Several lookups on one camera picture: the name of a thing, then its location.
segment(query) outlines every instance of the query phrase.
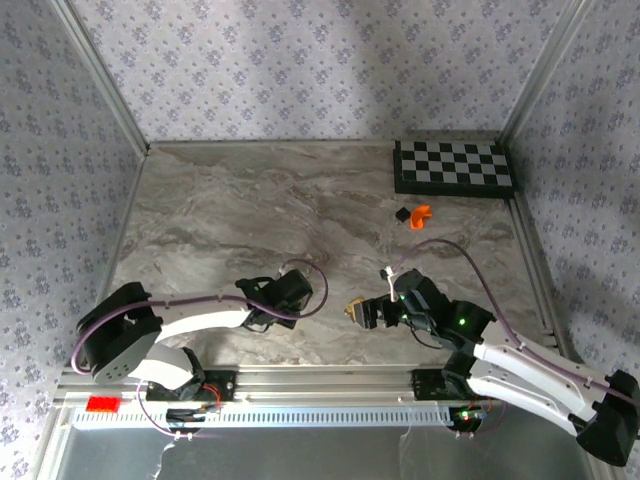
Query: chessboard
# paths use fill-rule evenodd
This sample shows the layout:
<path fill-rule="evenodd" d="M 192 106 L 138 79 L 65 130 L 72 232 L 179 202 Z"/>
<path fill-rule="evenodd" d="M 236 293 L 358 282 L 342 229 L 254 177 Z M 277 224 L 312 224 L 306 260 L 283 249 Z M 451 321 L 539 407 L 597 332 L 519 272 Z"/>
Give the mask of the chessboard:
<path fill-rule="evenodd" d="M 397 141 L 396 193 L 511 198 L 507 155 L 498 144 Z"/>

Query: wall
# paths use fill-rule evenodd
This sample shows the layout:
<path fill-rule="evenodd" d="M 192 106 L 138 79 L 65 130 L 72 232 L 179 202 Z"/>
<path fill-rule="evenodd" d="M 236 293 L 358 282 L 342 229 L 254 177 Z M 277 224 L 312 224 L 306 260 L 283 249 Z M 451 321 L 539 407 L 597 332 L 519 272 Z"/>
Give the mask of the wall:
<path fill-rule="evenodd" d="M 22 478 L 137 154 L 48 2 L 5 0 L 0 16 L 0 478 Z"/>
<path fill-rule="evenodd" d="M 500 130 L 565 1 L 74 3 L 158 141 Z"/>
<path fill-rule="evenodd" d="M 561 317 L 640 377 L 640 6 L 599 1 L 512 145 Z M 636 446 L 630 478 L 640 477 Z"/>

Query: marble table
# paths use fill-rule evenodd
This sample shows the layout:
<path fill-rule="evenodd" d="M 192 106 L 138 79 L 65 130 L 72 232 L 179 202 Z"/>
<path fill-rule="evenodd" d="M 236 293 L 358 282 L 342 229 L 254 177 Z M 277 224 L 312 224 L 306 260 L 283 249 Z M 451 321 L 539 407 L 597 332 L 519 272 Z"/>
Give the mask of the marble table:
<path fill-rule="evenodd" d="M 539 340 L 541 323 L 504 202 L 396 195 L 392 148 L 288 142 L 153 147 L 112 289 L 139 280 L 157 293 L 217 293 L 239 278 L 275 275 L 284 260 L 303 257 L 329 279 L 329 301 L 314 318 L 264 335 L 211 330 L 167 342 L 189 346 L 205 366 L 443 364 L 449 352 L 421 346 L 404 326 L 365 331 L 344 315 L 352 299 L 386 293 L 382 267 L 419 241 L 441 237 L 469 251 L 512 325 Z M 402 206 L 421 204 L 433 211 L 423 230 L 396 220 Z M 428 275 L 449 298 L 490 308 L 452 248 L 425 249 L 406 266 Z M 308 273 L 315 305 L 321 283 Z"/>

